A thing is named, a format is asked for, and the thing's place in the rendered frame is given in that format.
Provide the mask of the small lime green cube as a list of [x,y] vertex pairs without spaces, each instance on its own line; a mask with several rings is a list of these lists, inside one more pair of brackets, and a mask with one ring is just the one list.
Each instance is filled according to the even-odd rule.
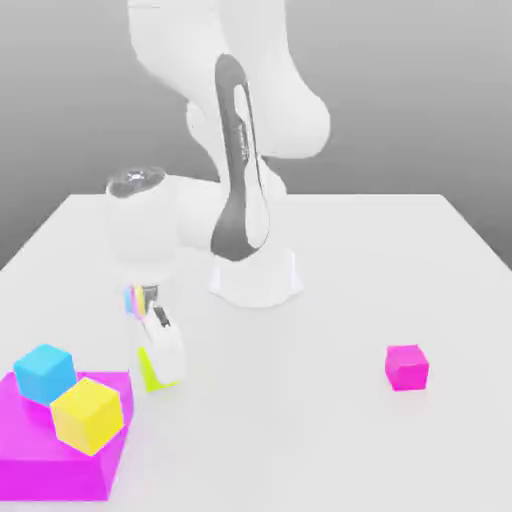
[[144,347],[139,347],[137,349],[137,357],[139,362],[139,369],[147,392],[155,392],[169,388],[171,386],[175,386],[179,383],[179,381],[174,381],[168,384],[163,384],[160,382]]

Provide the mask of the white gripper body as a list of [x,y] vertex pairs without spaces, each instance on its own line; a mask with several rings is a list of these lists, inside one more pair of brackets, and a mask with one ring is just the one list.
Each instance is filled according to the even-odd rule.
[[180,330],[170,322],[161,306],[150,306],[142,318],[147,337],[144,346],[159,381],[181,381],[185,377],[185,348]]

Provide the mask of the small pink cube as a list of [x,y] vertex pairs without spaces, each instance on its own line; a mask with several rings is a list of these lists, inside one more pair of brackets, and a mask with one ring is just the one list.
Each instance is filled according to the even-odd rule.
[[429,362],[418,345],[388,346],[385,373],[394,391],[424,390]]

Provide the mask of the small blue cube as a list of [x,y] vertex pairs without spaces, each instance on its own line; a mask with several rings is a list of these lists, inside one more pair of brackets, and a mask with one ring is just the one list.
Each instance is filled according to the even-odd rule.
[[13,370],[20,394],[44,406],[77,382],[71,354],[48,344],[39,345],[18,359]]

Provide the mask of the small yellow cube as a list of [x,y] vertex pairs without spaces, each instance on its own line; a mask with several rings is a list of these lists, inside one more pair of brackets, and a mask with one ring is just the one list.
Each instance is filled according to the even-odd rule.
[[102,450],[124,427],[120,394],[89,377],[50,404],[56,437],[87,455]]

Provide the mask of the large magenta box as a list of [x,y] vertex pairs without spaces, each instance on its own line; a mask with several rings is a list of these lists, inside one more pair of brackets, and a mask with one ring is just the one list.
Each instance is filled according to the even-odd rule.
[[0,501],[106,501],[134,414],[130,374],[80,372],[120,393],[123,429],[96,455],[59,441],[50,410],[19,394],[16,377],[0,379]]

